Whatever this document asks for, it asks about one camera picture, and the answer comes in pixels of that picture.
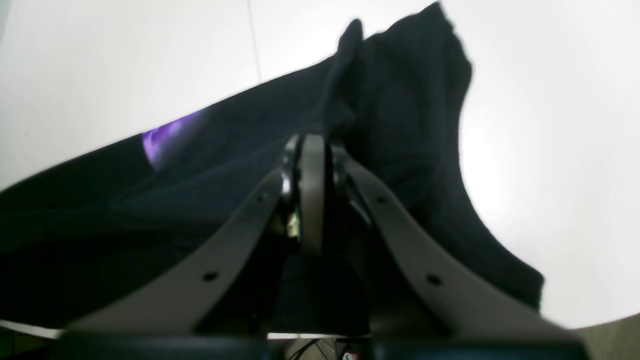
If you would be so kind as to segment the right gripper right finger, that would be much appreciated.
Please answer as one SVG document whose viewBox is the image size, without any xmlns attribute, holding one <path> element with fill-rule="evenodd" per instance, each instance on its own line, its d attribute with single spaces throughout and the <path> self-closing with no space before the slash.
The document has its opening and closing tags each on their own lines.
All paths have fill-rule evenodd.
<svg viewBox="0 0 640 360">
<path fill-rule="evenodd" d="M 414 221 L 393 192 L 332 145 L 333 182 L 363 217 L 422 309 L 473 346 L 579 346 L 580 339 L 467 269 Z"/>
</svg>

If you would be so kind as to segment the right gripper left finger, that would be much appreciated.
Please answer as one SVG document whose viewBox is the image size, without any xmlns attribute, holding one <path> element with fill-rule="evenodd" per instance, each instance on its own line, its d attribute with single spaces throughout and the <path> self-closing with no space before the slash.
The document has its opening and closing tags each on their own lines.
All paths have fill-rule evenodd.
<svg viewBox="0 0 640 360">
<path fill-rule="evenodd" d="M 283 164 L 200 248 L 142 289 L 74 322 L 66 334 L 190 334 L 233 287 L 281 207 L 298 211 L 302 253 L 321 255 L 325 160 L 322 136 L 294 136 Z"/>
</svg>

